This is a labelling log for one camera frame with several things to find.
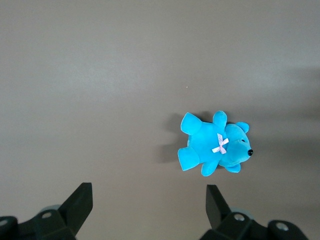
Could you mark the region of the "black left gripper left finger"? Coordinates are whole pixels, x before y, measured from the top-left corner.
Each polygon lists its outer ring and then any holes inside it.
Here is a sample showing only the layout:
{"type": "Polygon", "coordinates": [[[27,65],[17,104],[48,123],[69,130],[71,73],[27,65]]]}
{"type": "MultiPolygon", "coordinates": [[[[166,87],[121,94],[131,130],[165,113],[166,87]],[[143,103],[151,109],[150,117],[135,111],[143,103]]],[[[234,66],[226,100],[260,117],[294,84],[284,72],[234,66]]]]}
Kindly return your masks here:
{"type": "Polygon", "coordinates": [[[19,223],[14,216],[0,217],[2,240],[75,240],[93,209],[92,183],[83,182],[57,207],[47,207],[19,223]]]}

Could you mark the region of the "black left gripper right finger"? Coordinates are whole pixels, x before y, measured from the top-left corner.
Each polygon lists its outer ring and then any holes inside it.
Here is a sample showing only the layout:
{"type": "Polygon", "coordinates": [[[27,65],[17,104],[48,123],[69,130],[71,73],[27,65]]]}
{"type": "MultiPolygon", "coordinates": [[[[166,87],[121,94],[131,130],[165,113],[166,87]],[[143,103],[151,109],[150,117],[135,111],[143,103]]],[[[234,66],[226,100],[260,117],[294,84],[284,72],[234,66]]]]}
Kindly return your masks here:
{"type": "Polygon", "coordinates": [[[247,214],[232,211],[216,185],[206,187],[205,210],[211,229],[202,240],[307,240],[291,222],[272,220],[262,226],[247,214]]]}

